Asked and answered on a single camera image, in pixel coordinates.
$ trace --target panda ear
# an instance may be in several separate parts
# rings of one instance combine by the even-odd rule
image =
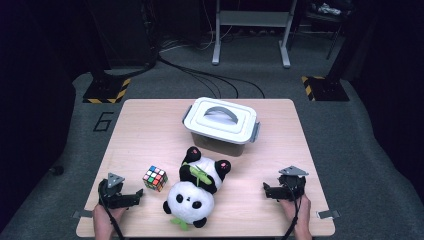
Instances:
[[[207,220],[208,219],[204,217],[201,220],[194,221],[193,225],[197,228],[201,228],[201,227],[205,226]]]
[[[195,162],[195,161],[198,161],[201,157],[202,157],[202,153],[200,152],[200,150],[197,147],[193,146],[187,149],[187,153],[183,160],[183,163]]]
[[[228,160],[216,161],[215,170],[218,173],[219,178],[224,181],[225,175],[231,171],[231,163]]]
[[[167,214],[171,214],[172,212],[171,212],[171,209],[169,208],[169,206],[168,206],[168,201],[165,201],[164,203],[163,203],[163,210],[167,213]]]

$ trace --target white plastic storage box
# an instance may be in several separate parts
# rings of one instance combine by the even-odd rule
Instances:
[[[256,141],[256,120],[250,107],[206,97],[197,99],[183,117],[196,146],[234,157],[243,153],[246,143]]]

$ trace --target panda plush toy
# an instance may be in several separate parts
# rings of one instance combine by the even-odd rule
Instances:
[[[180,181],[169,191],[163,210],[176,218],[171,222],[188,230],[187,224],[196,228],[205,226],[212,212],[216,193],[231,170],[227,160],[214,161],[202,157],[197,147],[190,147],[179,169]]]

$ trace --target yellow and black hazard tape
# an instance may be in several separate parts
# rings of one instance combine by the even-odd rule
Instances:
[[[124,97],[130,82],[131,82],[130,78],[123,81],[122,86],[117,92],[116,96],[112,96],[111,98],[89,97],[89,98],[84,98],[83,102],[84,103],[119,103]]]
[[[311,77],[311,76],[302,76],[302,82],[303,82],[303,86],[305,87],[306,90],[306,95],[308,96],[310,101],[315,101],[315,96],[314,93],[312,91],[312,87],[310,85],[309,79],[314,78],[314,79],[325,79],[324,77]]]

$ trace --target wooden table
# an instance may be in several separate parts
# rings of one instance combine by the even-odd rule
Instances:
[[[85,205],[92,210],[98,201],[97,187],[109,172],[125,177],[122,194],[144,195],[140,205],[131,207],[120,227],[125,237],[280,237],[289,227],[276,200],[266,198],[263,182],[278,186],[280,169],[294,165],[309,173],[306,194],[311,199],[310,231],[314,236],[335,232],[331,219],[318,219],[316,211],[328,210],[314,162],[303,134],[295,106],[288,99],[228,99],[252,107],[261,122],[256,142],[248,143],[240,157],[201,149],[214,160],[227,159],[232,170],[214,195],[215,209],[203,228],[189,225],[182,231],[170,223],[162,208],[187,148],[193,145],[182,117],[195,99],[127,100],[116,123],[97,177]],[[161,192],[145,187],[142,177],[151,165],[166,171],[169,180]],[[93,237],[91,218],[81,218],[80,237]]]

